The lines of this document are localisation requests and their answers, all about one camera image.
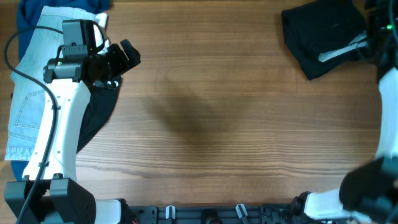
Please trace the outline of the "black shorts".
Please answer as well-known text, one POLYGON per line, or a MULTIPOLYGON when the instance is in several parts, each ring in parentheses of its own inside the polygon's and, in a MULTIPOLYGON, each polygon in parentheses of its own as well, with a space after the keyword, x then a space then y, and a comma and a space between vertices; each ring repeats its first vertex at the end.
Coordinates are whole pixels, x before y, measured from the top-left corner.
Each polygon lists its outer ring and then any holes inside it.
POLYGON ((281 12, 284 42, 308 80, 360 58, 366 22, 352 1, 319 0, 281 12))

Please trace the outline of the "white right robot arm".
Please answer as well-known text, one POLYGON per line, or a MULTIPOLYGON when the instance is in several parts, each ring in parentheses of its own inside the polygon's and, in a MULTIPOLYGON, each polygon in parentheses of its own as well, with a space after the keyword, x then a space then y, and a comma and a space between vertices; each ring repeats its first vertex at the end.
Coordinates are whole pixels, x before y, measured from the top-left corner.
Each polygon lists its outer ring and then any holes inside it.
POLYGON ((382 104, 379 144, 374 160, 349 172, 339 188, 292 204, 293 214, 318 222, 397 223, 397 1, 368 1, 367 7, 382 104))

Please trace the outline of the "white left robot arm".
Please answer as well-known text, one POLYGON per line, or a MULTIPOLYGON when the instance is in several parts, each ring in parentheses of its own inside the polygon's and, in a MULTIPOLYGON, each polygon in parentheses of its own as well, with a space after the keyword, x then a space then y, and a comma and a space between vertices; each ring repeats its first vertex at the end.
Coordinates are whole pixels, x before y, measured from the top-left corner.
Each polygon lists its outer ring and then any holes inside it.
POLYGON ((76 151, 91 98, 87 85, 111 87, 141 55, 128 40, 104 55, 74 43, 59 52, 63 57, 44 67, 46 103, 34 153, 22 180, 7 183, 4 198, 18 223, 138 223, 124 199, 98 200, 77 183, 76 151))

